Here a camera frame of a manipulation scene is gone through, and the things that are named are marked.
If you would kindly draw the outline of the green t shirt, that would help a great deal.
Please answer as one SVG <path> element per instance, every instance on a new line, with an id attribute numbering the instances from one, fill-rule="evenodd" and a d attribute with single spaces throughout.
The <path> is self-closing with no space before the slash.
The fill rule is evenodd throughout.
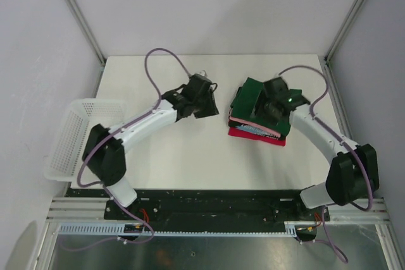
<path id="1" fill-rule="evenodd" d="M 243 120 L 257 123 L 262 126 L 266 126 L 267 128 L 271 128 L 281 133 L 282 135 L 287 136 L 290 132 L 290 122 L 289 122 L 290 114 L 286 119 L 282 120 L 276 125 L 272 125 L 260 118 L 259 119 L 251 118 L 253 106 L 256 102 L 260 90 L 262 89 L 263 83 L 264 82 L 260 82 L 250 77 L 247 78 L 243 86 L 238 88 L 236 96 L 231 102 L 229 116 L 233 116 L 234 118 L 240 118 Z M 303 96 L 302 90 L 290 89 L 290 93 L 292 96 L 293 111 L 295 111 L 299 106 L 310 104 L 309 100 L 307 100 L 307 98 Z"/>

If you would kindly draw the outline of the pink t shirt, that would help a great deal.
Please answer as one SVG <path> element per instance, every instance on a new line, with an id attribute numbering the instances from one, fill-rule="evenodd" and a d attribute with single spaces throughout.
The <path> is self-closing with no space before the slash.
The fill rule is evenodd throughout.
<path id="1" fill-rule="evenodd" d="M 282 136 L 281 133 L 279 133 L 279 132 L 277 132 L 277 131 L 275 131 L 275 130 L 273 130 L 271 128 L 267 128 L 266 126 L 259 125 L 257 123 L 247 121 L 247 120 L 243 120 L 243 119 L 240 119 L 240 118 L 234 118 L 233 116 L 229 116 L 228 118 L 229 118 L 230 121 L 236 121 L 238 123 L 242 123 L 242 124 L 245 124 L 245 125 L 250 125 L 250 126 L 253 126 L 255 128 L 261 129 L 261 130 L 263 130 L 263 131 L 265 131 L 267 133 L 274 134 L 274 135 L 276 135 L 278 137 Z"/>

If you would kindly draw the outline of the black printed t shirt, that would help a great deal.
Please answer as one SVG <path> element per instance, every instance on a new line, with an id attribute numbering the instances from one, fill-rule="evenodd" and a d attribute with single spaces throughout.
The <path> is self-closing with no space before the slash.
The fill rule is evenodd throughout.
<path id="1" fill-rule="evenodd" d="M 253 133 L 253 134 L 257 134 L 257 135 L 263 135 L 263 136 L 267 135 L 269 137 L 276 138 L 276 139 L 285 139 L 285 135 L 282 135 L 281 137 L 278 137 L 278 136 L 276 136 L 274 134 L 267 133 L 267 132 L 265 132 L 265 131 L 263 131 L 261 129 L 255 128 L 253 126 L 238 123 L 236 121 L 230 121 L 229 119 L 228 119 L 228 127 L 229 128 L 240 129 L 240 130 L 243 130 L 243 131 L 246 131 L 246 132 L 249 132 L 249 133 Z"/>

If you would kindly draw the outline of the red t shirt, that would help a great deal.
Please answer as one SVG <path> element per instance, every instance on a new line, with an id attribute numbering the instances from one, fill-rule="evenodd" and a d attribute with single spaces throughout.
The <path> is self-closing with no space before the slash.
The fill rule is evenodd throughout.
<path id="1" fill-rule="evenodd" d="M 282 146 L 282 147 L 284 147 L 286 145 L 285 139 L 276 139 L 276 138 L 269 137 L 267 135 L 266 136 L 257 135 L 257 134 L 249 133 L 249 132 L 246 132 L 246 131 L 243 131 L 240 129 L 236 129 L 236 128 L 230 128 L 228 131 L 228 135 L 231 137 L 266 142 L 267 144 L 273 144 L 273 145 Z"/>

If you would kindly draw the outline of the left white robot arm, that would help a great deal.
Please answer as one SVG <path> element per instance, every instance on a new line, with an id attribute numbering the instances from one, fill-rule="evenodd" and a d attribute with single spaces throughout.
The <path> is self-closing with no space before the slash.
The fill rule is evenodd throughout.
<path id="1" fill-rule="evenodd" d="M 218 84 L 196 73 L 186 84 L 158 94 L 156 103 L 146 112 L 109 128 L 92 127 L 82 156 L 81 170 L 89 168 L 100 184 L 118 203 L 118 212 L 126 219 L 140 211 L 137 193 L 125 177 L 126 153 L 154 132 L 193 115 L 206 118 L 219 114 L 214 92 Z"/>

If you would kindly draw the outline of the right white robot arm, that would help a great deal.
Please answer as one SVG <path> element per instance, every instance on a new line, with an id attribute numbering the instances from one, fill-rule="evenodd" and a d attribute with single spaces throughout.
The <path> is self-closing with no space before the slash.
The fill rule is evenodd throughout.
<path id="1" fill-rule="evenodd" d="M 362 211 L 371 209 L 379 178 L 377 152 L 370 144 L 359 145 L 328 126 L 315 114 L 315 103 L 305 98 L 300 90 L 290 89 L 282 77 L 263 82 L 252 113 L 273 125 L 287 122 L 300 131 L 330 165 L 327 179 L 302 190 L 300 199 L 293 202 L 292 213 L 297 219 L 307 220 L 316 207 L 354 205 L 362 197 L 368 199 Z"/>

